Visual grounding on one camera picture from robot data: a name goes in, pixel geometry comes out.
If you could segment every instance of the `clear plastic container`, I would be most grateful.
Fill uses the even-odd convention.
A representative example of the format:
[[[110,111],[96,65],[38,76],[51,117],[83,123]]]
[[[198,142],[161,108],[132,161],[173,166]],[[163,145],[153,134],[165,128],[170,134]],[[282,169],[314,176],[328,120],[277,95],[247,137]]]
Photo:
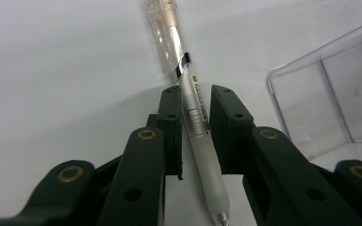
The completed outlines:
[[[362,26],[269,73],[279,121],[313,162],[362,160]]]

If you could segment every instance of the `white surface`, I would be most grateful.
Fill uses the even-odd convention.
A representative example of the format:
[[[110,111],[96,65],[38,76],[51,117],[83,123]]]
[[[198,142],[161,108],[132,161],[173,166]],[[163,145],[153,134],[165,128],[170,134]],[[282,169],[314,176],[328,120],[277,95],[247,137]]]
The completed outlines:
[[[257,125],[279,127],[265,75],[362,25],[362,0],[178,1],[208,107],[229,87]],[[162,75],[144,1],[0,1],[0,217],[55,165],[99,167],[155,113]],[[211,225],[187,143],[167,178],[166,225]],[[225,176],[234,226],[255,225],[240,176]]]

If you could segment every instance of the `ballpoint pen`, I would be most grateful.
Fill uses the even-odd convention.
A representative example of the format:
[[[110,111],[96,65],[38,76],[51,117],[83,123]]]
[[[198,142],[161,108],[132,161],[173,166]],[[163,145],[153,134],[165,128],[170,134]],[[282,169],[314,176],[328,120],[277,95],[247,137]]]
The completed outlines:
[[[175,4],[172,0],[147,0],[147,9],[163,67],[167,73],[173,74],[176,84],[182,90],[184,119],[207,207],[216,225],[229,226],[231,225],[228,215],[230,201],[210,135],[208,117],[197,77],[180,35]]]

